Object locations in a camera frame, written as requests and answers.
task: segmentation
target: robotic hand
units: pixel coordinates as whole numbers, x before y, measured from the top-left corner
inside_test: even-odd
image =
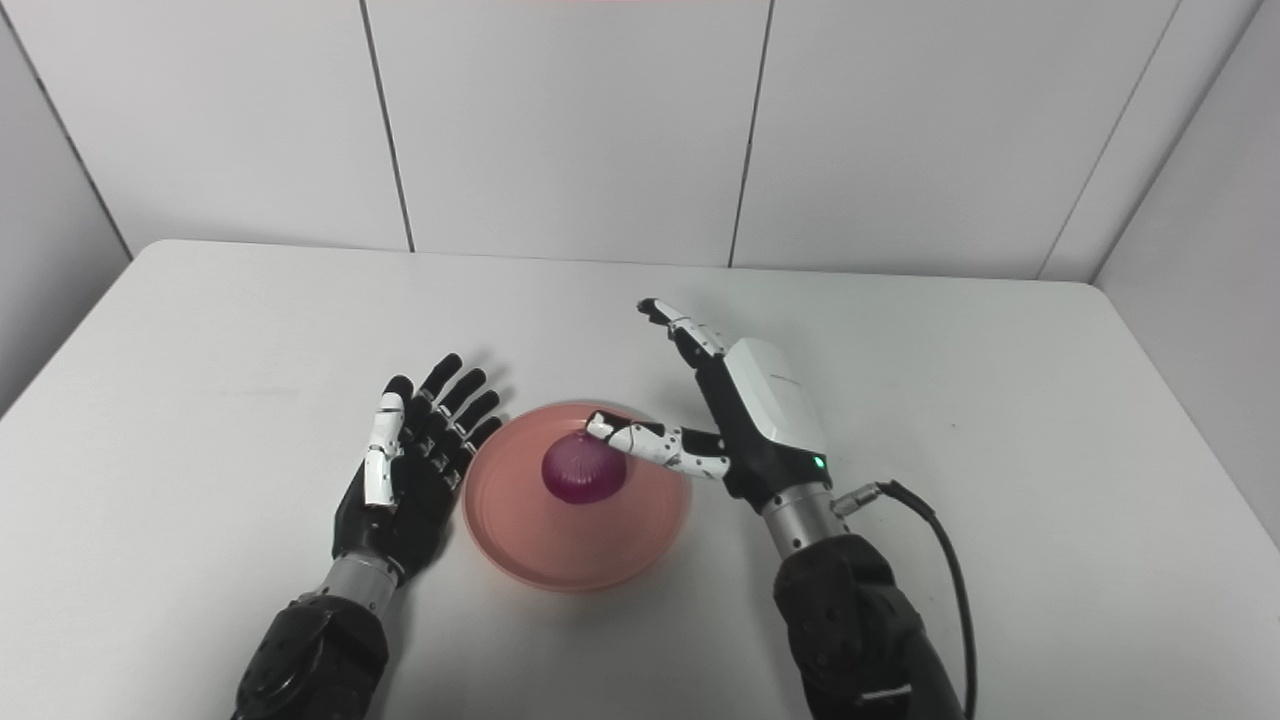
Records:
[[[442,360],[413,392],[387,384],[364,464],[334,515],[333,566],[316,592],[282,610],[241,678],[233,720],[358,720],[387,665],[381,614],[396,588],[440,550],[458,484],[502,424],[498,395]]]
[[[639,310],[667,327],[721,434],[603,410],[588,419],[586,432],[636,457],[722,480],[764,519],[782,556],[773,598],[814,719],[964,717],[888,562],[841,521],[882,492],[918,502],[922,514],[928,506],[896,483],[833,500],[817,415],[777,347],[742,338],[726,348],[719,333],[660,300],[643,300]],[[963,614],[968,628],[966,603]]]

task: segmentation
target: robotic finger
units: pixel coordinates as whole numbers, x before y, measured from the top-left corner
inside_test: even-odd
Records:
[[[374,429],[369,433],[365,451],[365,503],[380,507],[396,505],[392,489],[392,460],[401,454],[399,436],[404,424],[404,406],[413,392],[413,383],[404,375],[396,375],[387,383]]]
[[[701,324],[657,297],[646,297],[636,305],[649,322],[667,327],[667,337],[690,368],[698,369],[724,355],[724,340],[709,325]]]
[[[404,427],[401,429],[399,438],[402,446],[410,445],[421,433],[428,416],[431,414],[435,400],[444,391],[444,384],[453,379],[453,375],[458,374],[461,369],[462,357],[458,357],[456,352],[451,352],[428,373],[426,379],[422,380],[421,387],[410,398],[408,406],[404,410]]]
[[[413,436],[412,442],[425,446],[428,450],[442,442],[445,430],[453,427],[454,416],[462,410],[471,395],[484,386],[486,379],[488,377],[480,368],[474,368],[458,378],[449,392],[444,393],[444,397],[435,402],[434,409],[421,419],[421,423],[410,428]]]
[[[714,433],[640,423],[604,410],[588,418],[586,432],[609,447],[684,475],[723,480],[728,473],[724,443]]]

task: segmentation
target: black fingertip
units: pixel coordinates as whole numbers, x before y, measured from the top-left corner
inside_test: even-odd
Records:
[[[484,395],[472,400],[471,405],[467,405],[467,409],[462,413],[462,415],[458,415],[458,419],[454,421],[454,427],[457,427],[458,432],[462,434],[471,432],[481,418],[493,413],[493,409],[498,406],[498,402],[499,398],[495,391],[485,391]]]
[[[453,388],[440,400],[440,407],[449,414],[457,413],[462,404],[471,397],[471,393],[480,389],[489,379],[480,368],[472,368],[470,373],[453,384]]]
[[[639,311],[644,313],[645,315],[648,315],[649,316],[649,322],[653,323],[653,324],[655,324],[655,325],[666,325],[667,324],[667,318],[664,318],[663,314],[658,311],[658,299],[657,297],[645,297],[640,302],[636,302],[636,310],[639,310]]]
[[[440,395],[440,391],[444,389],[444,383],[449,382],[449,378],[456,375],[461,369],[462,357],[458,357],[457,352],[445,355],[444,359],[436,363],[435,368],[431,368],[431,372],[428,373],[426,379],[422,380],[420,392],[429,398],[435,400],[435,396]]]
[[[383,395],[387,395],[388,392],[394,392],[401,396],[401,401],[403,401],[407,406],[408,398],[413,396],[413,380],[406,378],[404,375],[396,375],[388,380],[387,389],[383,391]]]
[[[476,450],[480,450],[480,446],[484,445],[486,439],[493,437],[493,433],[498,432],[498,428],[500,427],[502,427],[502,420],[499,420],[498,418],[489,418],[484,423],[480,423],[480,427],[477,427],[475,430],[471,432],[470,436],[467,436],[467,445],[470,445]]]
[[[591,418],[588,419],[588,421],[590,423],[594,420],[596,415],[600,416],[600,420],[603,420],[605,425],[609,425],[613,429],[625,428],[631,424],[630,418],[623,418],[622,415],[609,413],[608,410],[596,410],[591,414]]]

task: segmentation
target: red onion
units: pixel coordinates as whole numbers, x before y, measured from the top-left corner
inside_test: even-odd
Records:
[[[543,483],[564,502],[599,502],[626,479],[626,456],[585,430],[559,438],[543,455]]]

